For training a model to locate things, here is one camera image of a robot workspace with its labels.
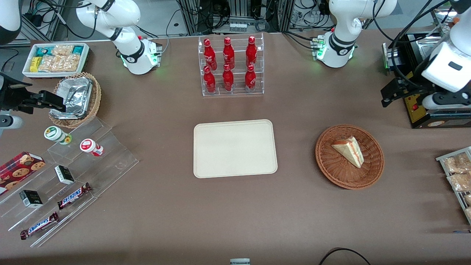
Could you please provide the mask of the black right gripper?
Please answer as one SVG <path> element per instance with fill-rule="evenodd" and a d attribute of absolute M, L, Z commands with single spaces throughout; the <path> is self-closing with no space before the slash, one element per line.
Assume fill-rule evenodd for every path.
<path fill-rule="evenodd" d="M 16 80 L 6 74 L 1 74 L 1 110 L 32 113 L 33 107 L 29 107 L 24 104 L 24 101 L 29 100 L 32 95 L 32 93 L 28 92 L 26 89 L 26 87 L 29 86 L 32 86 L 32 84 Z M 59 112 L 66 112 L 64 99 L 52 92 L 40 91 L 34 95 L 34 99 L 37 100 L 37 104 L 35 105 L 36 108 L 47 108 L 57 110 Z"/>

